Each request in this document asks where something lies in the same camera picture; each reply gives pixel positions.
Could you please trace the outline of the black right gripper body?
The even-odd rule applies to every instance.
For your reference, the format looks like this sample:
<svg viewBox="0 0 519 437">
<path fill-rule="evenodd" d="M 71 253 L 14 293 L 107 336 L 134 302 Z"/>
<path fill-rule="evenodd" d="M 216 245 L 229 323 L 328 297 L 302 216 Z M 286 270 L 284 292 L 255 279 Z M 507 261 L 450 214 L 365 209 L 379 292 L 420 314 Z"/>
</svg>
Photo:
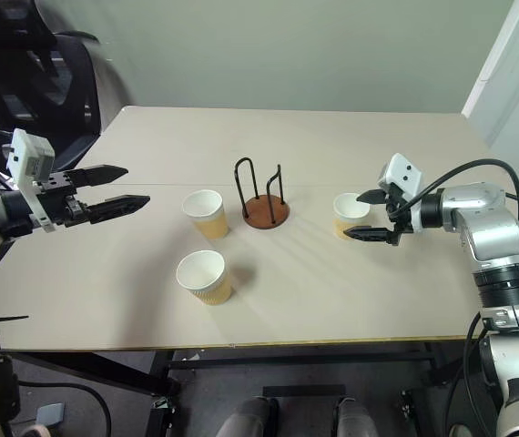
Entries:
<svg viewBox="0 0 519 437">
<path fill-rule="evenodd" d="M 380 188 L 385 192 L 386 213 L 393 224 L 392 230 L 388 233 L 387 243 L 398 246 L 403 234 L 413 233 L 411 211 L 408 208 L 402 209 L 408 200 L 404 197 L 404 191 L 395 183 L 383 183 L 380 184 Z"/>
</svg>

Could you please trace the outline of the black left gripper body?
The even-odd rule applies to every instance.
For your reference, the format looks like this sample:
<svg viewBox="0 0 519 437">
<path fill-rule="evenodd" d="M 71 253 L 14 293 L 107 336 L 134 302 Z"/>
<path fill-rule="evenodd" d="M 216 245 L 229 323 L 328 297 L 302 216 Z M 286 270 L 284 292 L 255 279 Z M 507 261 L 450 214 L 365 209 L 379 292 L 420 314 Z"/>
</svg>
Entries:
<svg viewBox="0 0 519 437">
<path fill-rule="evenodd" d="M 51 221 L 66 228 L 88 221 L 86 204 L 76 199 L 79 188 L 90 186 L 85 170 L 52 173 L 47 182 L 40 183 L 40 201 Z"/>
</svg>

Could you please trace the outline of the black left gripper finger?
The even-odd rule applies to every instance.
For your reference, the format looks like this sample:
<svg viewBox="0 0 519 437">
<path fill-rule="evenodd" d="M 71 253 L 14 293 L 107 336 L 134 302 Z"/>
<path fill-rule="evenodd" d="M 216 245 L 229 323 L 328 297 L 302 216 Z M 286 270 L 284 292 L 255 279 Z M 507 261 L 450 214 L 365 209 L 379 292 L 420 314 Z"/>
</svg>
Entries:
<svg viewBox="0 0 519 437">
<path fill-rule="evenodd" d="M 133 214 L 150 201 L 150 196 L 123 195 L 88 207 L 88 221 L 97 224 Z"/>
<path fill-rule="evenodd" d="M 113 165 L 97 165 L 70 170 L 70 181 L 76 188 L 95 187 L 111 183 L 128 173 L 126 168 Z"/>
</svg>

